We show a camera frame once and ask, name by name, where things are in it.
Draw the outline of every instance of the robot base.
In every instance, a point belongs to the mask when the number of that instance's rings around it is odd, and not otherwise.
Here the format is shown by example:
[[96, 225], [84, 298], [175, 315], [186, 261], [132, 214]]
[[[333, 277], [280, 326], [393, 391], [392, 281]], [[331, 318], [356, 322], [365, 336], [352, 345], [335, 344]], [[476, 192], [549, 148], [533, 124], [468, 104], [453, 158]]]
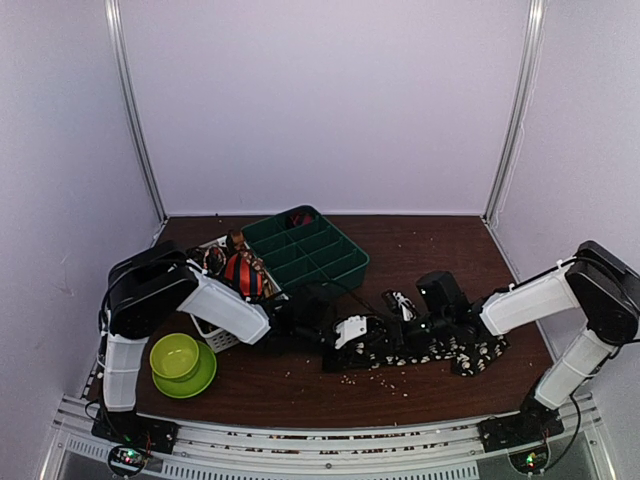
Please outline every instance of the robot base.
[[151, 451], [166, 454], [173, 452], [173, 446], [178, 435], [177, 424], [155, 418], [139, 417], [137, 415], [135, 418], [138, 430], [145, 432], [145, 435], [139, 435], [136, 440], [131, 442], [123, 442], [122, 435], [116, 433], [109, 423], [100, 418], [100, 415], [98, 415], [98, 420], [93, 423], [91, 434], [94, 437], [104, 438], [111, 442], [126, 443], [127, 446], [146, 450], [148, 446], [146, 433], [148, 432], [151, 438]]
[[564, 426], [562, 421], [555, 417], [542, 424], [531, 422], [531, 418], [525, 414], [516, 413], [484, 420], [478, 424], [478, 430], [484, 451], [489, 453], [543, 441], [545, 434], [547, 438], [560, 435], [564, 432]]

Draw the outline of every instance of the green bowl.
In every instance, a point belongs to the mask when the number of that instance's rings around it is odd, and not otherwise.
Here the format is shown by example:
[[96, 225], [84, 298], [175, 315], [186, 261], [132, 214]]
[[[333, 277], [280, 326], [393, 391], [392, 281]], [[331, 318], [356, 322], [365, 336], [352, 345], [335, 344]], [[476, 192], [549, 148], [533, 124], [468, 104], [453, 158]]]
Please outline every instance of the green bowl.
[[195, 374], [184, 382], [175, 382], [166, 380], [155, 373], [152, 373], [153, 383], [171, 398], [191, 398], [202, 393], [213, 381], [218, 370], [218, 362], [213, 351], [209, 346], [202, 342], [197, 342], [200, 351], [198, 365], [195, 368]]
[[162, 337], [151, 349], [151, 370], [160, 378], [186, 381], [193, 376], [198, 364], [196, 341], [184, 333]]

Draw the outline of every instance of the red and black striped fabric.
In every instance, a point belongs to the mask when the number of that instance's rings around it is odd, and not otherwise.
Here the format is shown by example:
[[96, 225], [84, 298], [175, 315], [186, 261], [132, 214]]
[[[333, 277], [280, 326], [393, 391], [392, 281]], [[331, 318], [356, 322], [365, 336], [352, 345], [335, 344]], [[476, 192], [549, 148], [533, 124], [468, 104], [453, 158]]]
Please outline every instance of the red and black striped fabric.
[[249, 263], [242, 253], [236, 253], [227, 262], [224, 278], [245, 297], [259, 297], [262, 295], [262, 275]]

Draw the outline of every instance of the white wall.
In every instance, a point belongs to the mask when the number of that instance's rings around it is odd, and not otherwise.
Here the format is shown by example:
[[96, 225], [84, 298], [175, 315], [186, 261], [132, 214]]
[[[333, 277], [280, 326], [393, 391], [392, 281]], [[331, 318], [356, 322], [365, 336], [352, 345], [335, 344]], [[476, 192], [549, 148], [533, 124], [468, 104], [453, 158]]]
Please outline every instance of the white wall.
[[526, 0], [128, 0], [170, 214], [483, 212]]
[[[498, 238], [520, 276], [602, 243], [640, 270], [640, 3], [553, 0], [524, 141]], [[544, 322], [562, 351], [584, 321]], [[622, 478], [635, 479], [640, 349], [605, 366], [593, 389]]]
[[102, 2], [0, 0], [0, 478], [34, 478], [98, 343], [108, 268], [157, 227]]

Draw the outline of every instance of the yellow-green bowl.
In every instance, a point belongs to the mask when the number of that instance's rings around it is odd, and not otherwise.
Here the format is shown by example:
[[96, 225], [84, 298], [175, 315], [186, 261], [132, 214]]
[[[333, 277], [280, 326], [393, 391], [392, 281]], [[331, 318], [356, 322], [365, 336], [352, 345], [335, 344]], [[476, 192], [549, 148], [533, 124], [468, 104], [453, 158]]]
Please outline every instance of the yellow-green bowl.
[[174, 382], [193, 376], [198, 364], [198, 344], [189, 335], [172, 333], [162, 337], [151, 349], [151, 370], [158, 377]]

